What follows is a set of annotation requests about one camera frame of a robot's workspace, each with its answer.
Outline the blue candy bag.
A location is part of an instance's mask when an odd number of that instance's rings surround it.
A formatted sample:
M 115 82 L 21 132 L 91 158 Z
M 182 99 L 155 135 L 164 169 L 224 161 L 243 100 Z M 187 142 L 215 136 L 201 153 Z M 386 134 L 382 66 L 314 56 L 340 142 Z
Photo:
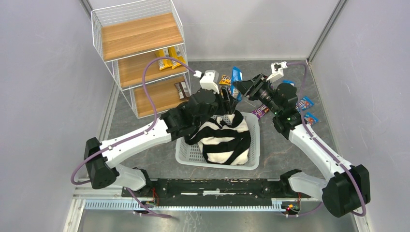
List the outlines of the blue candy bag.
M 295 86 L 295 83 L 293 81 L 289 81 L 289 80 L 283 80 L 283 83 L 289 84 L 291 86 Z
M 239 92 L 239 90 L 234 86 L 236 82 L 242 81 L 242 72 L 241 70 L 233 66 L 232 69 L 232 76 L 231 76 L 231 87 L 230 87 L 230 93 L 233 98 L 235 98 L 238 102 L 242 101 L 242 94 Z

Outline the blue m&m bag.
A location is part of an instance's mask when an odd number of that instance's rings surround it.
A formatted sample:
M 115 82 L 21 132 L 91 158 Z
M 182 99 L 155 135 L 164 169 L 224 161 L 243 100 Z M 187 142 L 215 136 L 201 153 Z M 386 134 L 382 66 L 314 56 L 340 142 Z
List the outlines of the blue m&m bag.
M 319 122 L 319 119 L 310 112 L 305 113 L 304 120 L 311 126 Z
M 313 107 L 315 103 L 308 97 L 303 96 L 296 104 L 295 108 L 299 112 L 300 110 L 305 111 Z

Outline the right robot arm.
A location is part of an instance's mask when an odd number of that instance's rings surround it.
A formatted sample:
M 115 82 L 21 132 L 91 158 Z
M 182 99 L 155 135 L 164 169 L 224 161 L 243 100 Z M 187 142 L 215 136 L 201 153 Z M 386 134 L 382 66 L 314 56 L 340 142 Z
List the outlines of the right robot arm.
M 301 170 L 283 174 L 285 186 L 322 202 L 335 217 L 353 213 L 363 217 L 370 202 L 369 171 L 363 165 L 353 165 L 327 145 L 305 122 L 297 110 L 297 89 L 281 83 L 271 88 L 267 76 L 259 74 L 251 80 L 237 81 L 233 86 L 250 101 L 259 100 L 273 113 L 277 132 L 297 146 L 316 165 L 323 178 L 310 176 Z

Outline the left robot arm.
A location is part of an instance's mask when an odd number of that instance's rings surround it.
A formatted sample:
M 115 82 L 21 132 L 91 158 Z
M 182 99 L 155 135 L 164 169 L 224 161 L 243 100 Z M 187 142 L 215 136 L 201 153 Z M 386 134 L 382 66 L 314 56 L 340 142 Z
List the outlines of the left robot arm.
M 142 128 L 103 142 L 95 137 L 88 139 L 84 153 L 88 182 L 93 189 L 117 185 L 140 190 L 148 183 L 146 171 L 121 165 L 124 160 L 156 145 L 194 135 L 211 117 L 232 114 L 237 104 L 225 87 L 220 93 L 200 89 Z

